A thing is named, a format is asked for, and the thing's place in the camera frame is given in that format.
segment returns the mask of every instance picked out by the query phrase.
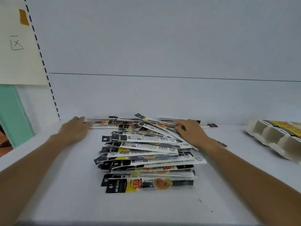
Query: horizontal line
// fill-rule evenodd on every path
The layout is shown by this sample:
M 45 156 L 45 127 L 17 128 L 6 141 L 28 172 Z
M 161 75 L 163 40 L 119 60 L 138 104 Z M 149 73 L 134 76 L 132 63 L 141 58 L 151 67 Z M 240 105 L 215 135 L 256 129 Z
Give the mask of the horizontal line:
M 50 74 L 74 74 L 74 73 L 50 73 Z M 219 79 L 219 80 L 246 80 L 246 81 L 268 81 L 268 82 L 301 82 L 288 80 L 263 80 L 263 79 L 235 79 L 235 78 L 196 78 L 196 77 L 168 77 L 168 76 L 142 76 L 121 74 L 75 74 L 75 75 L 103 75 L 103 76 L 126 76 L 126 77 L 152 77 L 152 78 L 186 78 L 186 79 Z

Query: hand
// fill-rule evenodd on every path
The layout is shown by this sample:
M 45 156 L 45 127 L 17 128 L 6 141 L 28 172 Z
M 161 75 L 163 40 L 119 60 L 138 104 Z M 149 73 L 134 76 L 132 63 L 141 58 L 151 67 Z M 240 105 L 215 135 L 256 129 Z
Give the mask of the hand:
M 66 141 L 67 144 L 76 143 L 87 135 L 89 128 L 93 122 L 84 122 L 85 117 L 74 117 L 72 120 L 63 124 L 58 132 L 61 140 Z
M 175 130 L 180 133 L 184 140 L 197 148 L 204 149 L 216 143 L 216 140 L 206 135 L 197 121 L 190 119 L 178 120 L 175 125 Z

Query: paper sign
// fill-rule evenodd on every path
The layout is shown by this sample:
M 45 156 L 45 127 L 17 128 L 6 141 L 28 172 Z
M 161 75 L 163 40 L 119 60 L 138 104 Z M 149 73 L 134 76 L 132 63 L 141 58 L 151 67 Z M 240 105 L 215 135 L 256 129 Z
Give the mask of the paper sign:
M 0 84 L 47 85 L 26 12 L 15 7 L 0 6 Z

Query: egg carton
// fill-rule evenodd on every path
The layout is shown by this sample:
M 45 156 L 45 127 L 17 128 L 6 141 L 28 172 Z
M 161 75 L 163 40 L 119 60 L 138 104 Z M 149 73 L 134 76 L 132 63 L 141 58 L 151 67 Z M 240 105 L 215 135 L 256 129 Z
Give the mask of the egg carton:
M 246 132 L 282 157 L 301 164 L 301 123 L 249 121 Z

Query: brown tape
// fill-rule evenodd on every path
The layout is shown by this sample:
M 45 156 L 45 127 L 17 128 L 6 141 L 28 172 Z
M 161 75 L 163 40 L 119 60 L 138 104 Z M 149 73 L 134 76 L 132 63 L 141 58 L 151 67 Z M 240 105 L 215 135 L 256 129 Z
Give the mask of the brown tape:
M 19 9 L 19 12 L 20 12 L 20 23 L 29 26 L 29 22 L 25 10 Z

